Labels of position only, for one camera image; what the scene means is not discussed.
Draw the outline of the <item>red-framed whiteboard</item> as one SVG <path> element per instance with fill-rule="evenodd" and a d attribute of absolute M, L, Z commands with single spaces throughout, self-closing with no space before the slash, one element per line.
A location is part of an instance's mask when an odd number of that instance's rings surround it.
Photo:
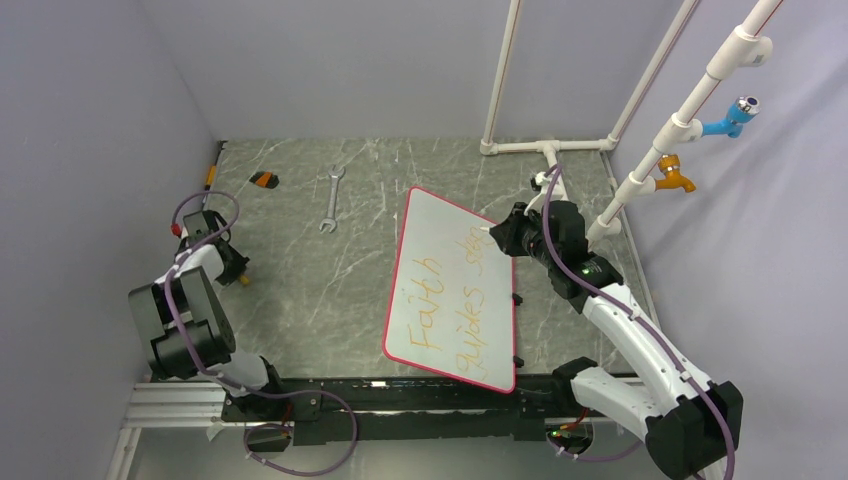
<path fill-rule="evenodd" d="M 382 339 L 401 364 L 510 393 L 516 386 L 514 261 L 489 219 L 409 190 Z"/>

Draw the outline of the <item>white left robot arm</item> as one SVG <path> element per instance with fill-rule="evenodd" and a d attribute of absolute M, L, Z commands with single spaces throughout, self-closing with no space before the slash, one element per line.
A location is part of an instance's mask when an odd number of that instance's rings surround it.
<path fill-rule="evenodd" d="M 236 346 L 235 334 L 215 292 L 248 283 L 249 258 L 229 243 L 223 216 L 214 210 L 187 214 L 176 226 L 175 264 L 154 282 L 128 294 L 142 349 L 157 381 L 204 377 L 264 420 L 279 417 L 286 390 L 271 382 L 269 364 Z"/>

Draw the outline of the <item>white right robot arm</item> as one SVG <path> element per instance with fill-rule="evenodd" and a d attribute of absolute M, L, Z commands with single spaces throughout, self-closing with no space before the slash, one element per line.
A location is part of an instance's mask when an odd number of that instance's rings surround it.
<path fill-rule="evenodd" d="M 642 382 L 633 387 L 580 357 L 552 373 L 555 409 L 574 415 L 586 407 L 617 422 L 670 479 L 703 479 L 719 464 L 724 478 L 732 478 L 741 391 L 730 381 L 714 381 L 656 328 L 623 276 L 590 251 L 577 206 L 552 201 L 536 211 L 518 202 L 488 232 L 504 254 L 541 264 L 555 293 L 612 341 Z"/>

